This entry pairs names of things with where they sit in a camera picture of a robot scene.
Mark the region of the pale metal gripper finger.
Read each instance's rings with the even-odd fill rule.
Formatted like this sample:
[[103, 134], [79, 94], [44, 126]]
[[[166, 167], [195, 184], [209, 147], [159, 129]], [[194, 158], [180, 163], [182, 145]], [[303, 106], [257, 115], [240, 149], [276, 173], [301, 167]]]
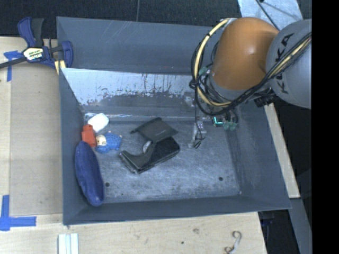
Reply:
[[204, 140], [204, 126], [202, 122], [198, 122], [193, 127], [191, 140], [188, 143], [188, 147], [198, 148], [203, 140]]

